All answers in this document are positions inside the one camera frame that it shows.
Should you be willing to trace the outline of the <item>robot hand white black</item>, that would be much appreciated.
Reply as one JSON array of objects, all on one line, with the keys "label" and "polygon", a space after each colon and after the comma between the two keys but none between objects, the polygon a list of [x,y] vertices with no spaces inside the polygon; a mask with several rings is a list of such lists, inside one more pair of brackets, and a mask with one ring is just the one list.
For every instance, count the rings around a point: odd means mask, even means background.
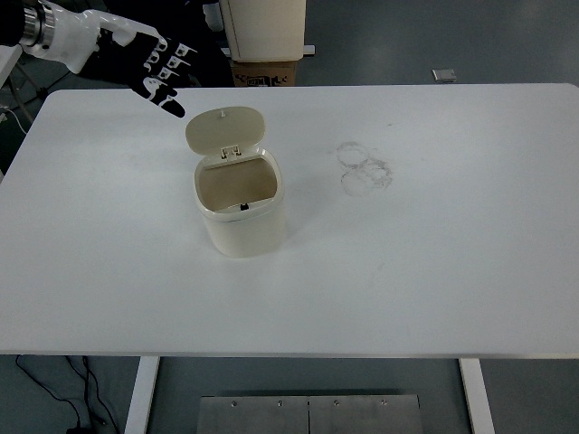
[{"label": "robot hand white black", "polygon": [[94,9],[74,13],[47,1],[40,5],[49,39],[31,53],[79,76],[126,85],[167,113],[185,115],[176,87],[192,71],[198,50],[118,15]]}]

